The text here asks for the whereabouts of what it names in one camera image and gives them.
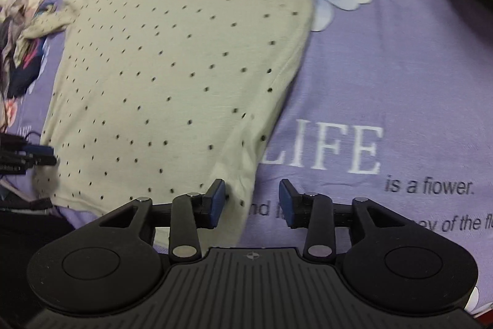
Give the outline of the purple floral bed sheet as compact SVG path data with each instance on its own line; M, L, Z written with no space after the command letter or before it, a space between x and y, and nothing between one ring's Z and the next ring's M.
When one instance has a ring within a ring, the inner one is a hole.
M475 0L318 0L321 17L257 170L241 247L303 244L281 179L364 196L462 245L492 308L492 14Z

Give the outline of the pile of mixed clothes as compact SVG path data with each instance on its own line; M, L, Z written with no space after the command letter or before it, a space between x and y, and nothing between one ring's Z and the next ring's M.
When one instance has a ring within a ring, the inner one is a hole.
M16 64L16 42L43 0L5 0L1 7L1 91L7 94Z

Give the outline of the navy pink printed garment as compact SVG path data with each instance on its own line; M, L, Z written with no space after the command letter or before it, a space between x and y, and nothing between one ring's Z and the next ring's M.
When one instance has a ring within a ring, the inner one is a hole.
M7 98L21 98L38 78L43 60L45 41L46 38L35 38L30 42L27 53L22 57L20 65L10 73Z

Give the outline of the cream polka dot shirt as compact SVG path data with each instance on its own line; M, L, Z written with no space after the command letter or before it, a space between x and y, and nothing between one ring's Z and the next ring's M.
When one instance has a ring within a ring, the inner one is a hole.
M313 0L63 0L22 40L65 31L41 141L41 196L98 216L226 182L204 246L233 246L312 28Z

